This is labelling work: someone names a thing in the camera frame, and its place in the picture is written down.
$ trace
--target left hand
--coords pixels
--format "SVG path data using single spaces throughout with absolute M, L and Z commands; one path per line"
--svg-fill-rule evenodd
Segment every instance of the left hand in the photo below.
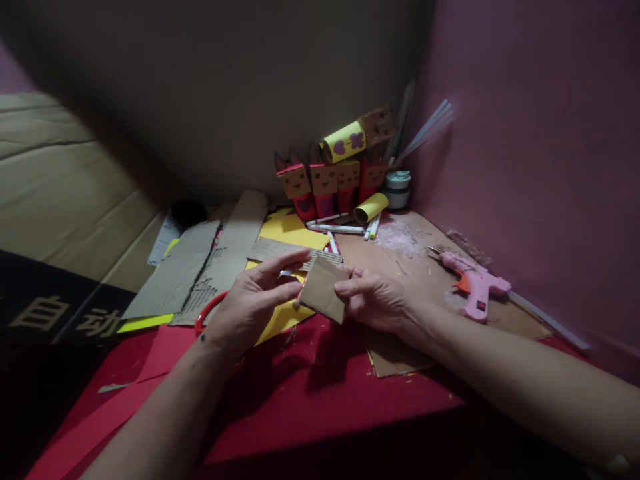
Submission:
M 309 260 L 311 250 L 300 248 L 242 272 L 202 335 L 236 349 L 238 354 L 254 346 L 274 308 L 293 300 L 302 290 L 295 277 L 279 278 L 280 270 L 298 270 Z

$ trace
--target cardboard box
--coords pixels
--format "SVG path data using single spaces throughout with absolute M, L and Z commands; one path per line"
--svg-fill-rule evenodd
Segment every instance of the cardboard box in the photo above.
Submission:
M 96 342 L 154 267 L 181 190 L 116 129 L 41 93 L 0 95 L 0 339 Z

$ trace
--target hand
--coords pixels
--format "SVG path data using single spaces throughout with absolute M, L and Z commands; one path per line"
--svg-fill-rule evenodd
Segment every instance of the hand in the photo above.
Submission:
M 238 350 L 251 348 L 267 326 L 278 305 L 296 298 L 302 284 L 295 277 L 280 277 L 280 270 L 299 270 L 311 260 L 309 249 L 272 257 L 237 276 L 227 297 L 202 336 Z
M 347 316 L 368 325 L 399 335 L 409 316 L 410 301 L 402 284 L 369 269 L 339 265 L 349 280 L 335 284 L 335 292 L 346 297 Z

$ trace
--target black object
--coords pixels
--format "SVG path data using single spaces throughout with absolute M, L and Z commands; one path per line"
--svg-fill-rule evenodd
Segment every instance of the black object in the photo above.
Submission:
M 195 200 L 181 199 L 171 206 L 171 216 L 182 231 L 204 222 L 207 210 Z

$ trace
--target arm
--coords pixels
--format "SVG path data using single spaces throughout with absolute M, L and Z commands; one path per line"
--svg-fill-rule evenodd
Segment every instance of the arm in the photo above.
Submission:
M 184 479 L 235 362 L 251 348 L 277 305 L 301 285 L 280 270 L 310 260 L 308 249 L 242 272 L 229 294 L 166 380 L 85 472 L 84 479 Z
M 637 468 L 640 389 L 537 342 L 450 313 L 376 273 L 345 267 L 357 319 L 396 334 L 462 378 L 523 427 L 584 462 Z

